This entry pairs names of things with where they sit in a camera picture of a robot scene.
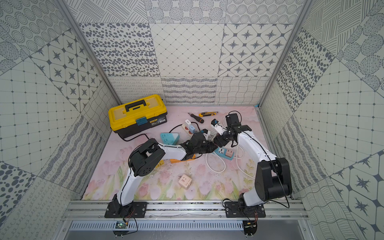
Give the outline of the brown usb charger plug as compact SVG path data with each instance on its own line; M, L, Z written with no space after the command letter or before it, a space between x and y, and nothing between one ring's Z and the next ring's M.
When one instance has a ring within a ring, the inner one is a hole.
M234 152L232 150L227 150L225 155L228 157L228 158L232 158L233 155L234 155Z

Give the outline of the cream deer cube adapter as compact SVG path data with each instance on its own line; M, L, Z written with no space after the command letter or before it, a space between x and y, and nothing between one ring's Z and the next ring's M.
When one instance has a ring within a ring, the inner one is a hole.
M189 186L190 186L191 183L192 183L192 179L191 179L189 176L183 174L183 175L180 177L178 183L179 183L179 185L180 185L182 188L184 188L184 189L188 189Z

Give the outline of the dark green cube adapter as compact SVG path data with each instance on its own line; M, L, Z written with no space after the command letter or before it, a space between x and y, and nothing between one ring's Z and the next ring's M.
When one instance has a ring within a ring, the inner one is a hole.
M208 141L212 141L217 135L220 135L222 136L223 133L225 132L225 128L223 126L221 126L220 124L216 124L216 125L211 125L211 127L213 127L213 130L208 130L208 133L207 133L207 140Z

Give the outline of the orange power strip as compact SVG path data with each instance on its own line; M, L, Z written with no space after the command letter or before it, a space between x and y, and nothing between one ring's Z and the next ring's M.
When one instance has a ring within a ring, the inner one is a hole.
M187 159L187 160L176 160L176 159L170 159L171 164L176 164L176 163L182 163L182 162L187 162L187 161L193 161L196 158L196 155L193 155L192 158Z

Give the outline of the yellow cube adapter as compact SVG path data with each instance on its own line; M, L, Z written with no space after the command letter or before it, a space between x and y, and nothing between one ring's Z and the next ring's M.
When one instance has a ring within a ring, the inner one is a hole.
M159 163L156 165L156 168L159 168L165 164L164 160L160 160Z

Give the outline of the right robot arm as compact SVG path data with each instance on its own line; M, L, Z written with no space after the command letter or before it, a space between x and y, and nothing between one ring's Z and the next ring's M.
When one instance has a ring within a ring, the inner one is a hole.
M247 207L288 197L293 192L290 164L285 158L278 158L268 151L247 125L242 125L237 114L226 116L227 126L214 119L211 126L218 133L214 143L219 147L229 142L236 143L256 163L255 186L241 194L240 202Z

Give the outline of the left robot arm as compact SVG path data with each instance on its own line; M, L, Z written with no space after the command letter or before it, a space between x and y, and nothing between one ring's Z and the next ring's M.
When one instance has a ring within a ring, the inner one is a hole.
M131 204L142 178L150 174L161 160L186 161L193 156L210 154L218 146L206 140L202 133L193 134L192 138L180 145L165 145L155 139L148 139L139 145L129 156L128 175L116 199L121 207Z

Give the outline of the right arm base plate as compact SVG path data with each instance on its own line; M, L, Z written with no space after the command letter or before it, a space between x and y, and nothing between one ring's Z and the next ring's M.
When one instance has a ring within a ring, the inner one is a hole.
M248 207L244 203L223 200L222 205L227 218L265 218L266 212L263 205Z

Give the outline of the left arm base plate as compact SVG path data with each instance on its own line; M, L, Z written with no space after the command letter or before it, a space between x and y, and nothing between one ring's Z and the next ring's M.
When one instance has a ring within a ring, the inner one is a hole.
M147 202L132 202L126 206L122 206L117 201L112 201L108 204L104 217L111 219L131 216L133 218L142 219L145 217L147 205Z

